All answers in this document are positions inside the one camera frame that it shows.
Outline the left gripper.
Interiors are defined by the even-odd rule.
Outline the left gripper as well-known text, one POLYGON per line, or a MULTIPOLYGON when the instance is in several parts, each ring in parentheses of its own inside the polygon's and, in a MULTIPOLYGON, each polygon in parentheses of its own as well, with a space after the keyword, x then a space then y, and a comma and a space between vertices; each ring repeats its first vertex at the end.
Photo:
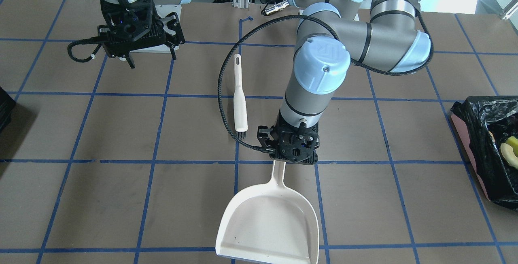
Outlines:
POLYGON ((274 126, 258 127, 259 151, 270 154, 273 160, 312 166, 318 162, 318 130, 318 123, 309 127, 305 120, 300 120, 293 126, 279 113, 274 126))

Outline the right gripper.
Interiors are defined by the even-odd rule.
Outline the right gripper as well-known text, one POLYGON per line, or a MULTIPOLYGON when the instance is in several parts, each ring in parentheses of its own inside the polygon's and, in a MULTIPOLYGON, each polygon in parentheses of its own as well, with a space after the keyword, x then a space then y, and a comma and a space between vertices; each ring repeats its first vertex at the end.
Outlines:
POLYGON ((174 48, 185 43, 177 13, 159 17, 153 0, 101 1, 105 26, 98 26, 97 43, 111 58, 122 58, 134 69, 131 51, 165 45, 176 59, 174 48))

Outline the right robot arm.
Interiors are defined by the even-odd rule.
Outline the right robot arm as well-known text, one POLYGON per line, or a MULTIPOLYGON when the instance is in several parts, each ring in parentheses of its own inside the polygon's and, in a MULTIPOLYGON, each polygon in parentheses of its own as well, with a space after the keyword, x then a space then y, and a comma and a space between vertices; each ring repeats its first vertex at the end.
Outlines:
POLYGON ((131 52, 170 51, 185 43, 180 26, 181 6, 191 0, 100 0, 105 25, 98 26, 93 42, 103 47, 107 56, 127 61, 135 67, 131 52))

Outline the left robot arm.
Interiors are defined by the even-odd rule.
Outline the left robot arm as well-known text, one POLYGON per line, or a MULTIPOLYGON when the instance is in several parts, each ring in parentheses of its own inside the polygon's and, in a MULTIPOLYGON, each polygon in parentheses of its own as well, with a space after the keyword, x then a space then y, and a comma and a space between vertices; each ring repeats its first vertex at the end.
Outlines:
POLYGON ((261 126, 260 151, 274 161, 318 162, 318 122, 351 65, 383 75, 412 74, 433 55, 427 30, 416 29, 420 0, 372 0, 370 19, 355 17, 363 0, 288 0, 303 10, 293 70, 277 121, 261 126))

